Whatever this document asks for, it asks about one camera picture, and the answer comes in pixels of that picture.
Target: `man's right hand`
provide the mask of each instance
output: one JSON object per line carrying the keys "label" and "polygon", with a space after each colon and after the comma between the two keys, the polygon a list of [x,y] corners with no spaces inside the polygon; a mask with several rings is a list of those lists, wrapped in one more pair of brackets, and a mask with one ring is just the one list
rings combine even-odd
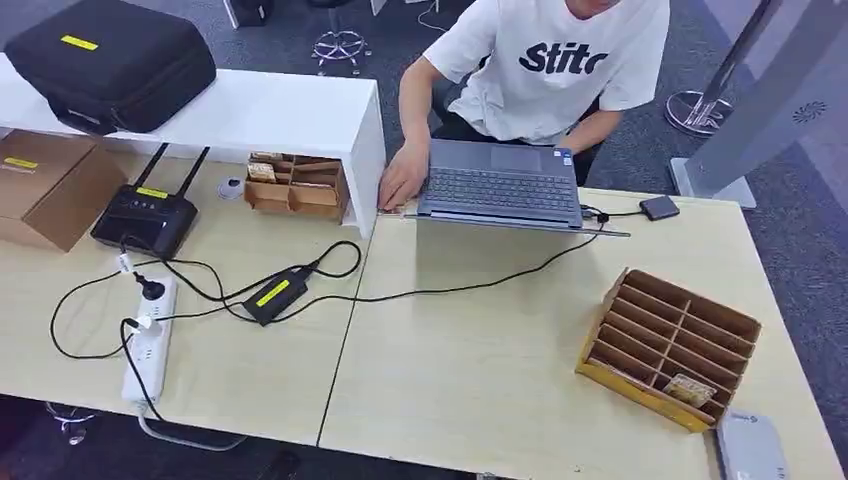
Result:
{"label": "man's right hand", "polygon": [[421,190],[427,178],[428,142],[405,142],[395,154],[380,181],[379,207],[392,210]]}

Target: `laptop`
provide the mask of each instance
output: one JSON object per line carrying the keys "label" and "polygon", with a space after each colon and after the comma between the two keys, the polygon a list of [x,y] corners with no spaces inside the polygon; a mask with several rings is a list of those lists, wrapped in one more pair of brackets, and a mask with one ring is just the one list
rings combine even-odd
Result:
{"label": "laptop", "polygon": [[551,147],[434,139],[417,213],[447,222],[587,232],[574,165]]}

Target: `wooden compartment tray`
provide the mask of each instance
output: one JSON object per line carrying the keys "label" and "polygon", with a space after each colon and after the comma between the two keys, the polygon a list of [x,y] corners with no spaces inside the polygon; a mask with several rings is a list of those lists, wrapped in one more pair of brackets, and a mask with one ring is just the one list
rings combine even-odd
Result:
{"label": "wooden compartment tray", "polygon": [[693,432],[733,400],[759,322],[639,270],[607,294],[576,371]]}
{"label": "wooden compartment tray", "polygon": [[244,198],[252,208],[342,221],[349,194],[339,160],[257,152],[250,162],[270,164],[275,177],[274,183],[245,180]]}

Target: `cable clip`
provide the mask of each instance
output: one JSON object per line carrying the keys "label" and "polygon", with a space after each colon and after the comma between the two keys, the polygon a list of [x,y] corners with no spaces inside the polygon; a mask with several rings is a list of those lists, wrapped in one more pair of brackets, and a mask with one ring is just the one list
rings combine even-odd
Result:
{"label": "cable clip", "polygon": [[118,270],[120,270],[121,273],[135,272],[135,265],[133,265],[132,260],[130,259],[130,255],[128,253],[122,253],[118,255],[115,260],[118,263]]}

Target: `printed text on t-shirt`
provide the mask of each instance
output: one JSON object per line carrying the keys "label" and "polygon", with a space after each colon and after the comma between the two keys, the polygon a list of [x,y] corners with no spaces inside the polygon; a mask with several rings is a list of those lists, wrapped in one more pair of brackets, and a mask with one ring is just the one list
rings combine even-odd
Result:
{"label": "printed text on t-shirt", "polygon": [[589,45],[585,43],[577,45],[575,42],[568,42],[563,49],[560,43],[554,43],[548,48],[548,44],[542,42],[528,48],[527,58],[519,58],[518,63],[531,72],[544,70],[548,74],[562,73],[567,68],[570,73],[589,75],[595,71],[598,62],[608,56],[608,53],[592,55]]}

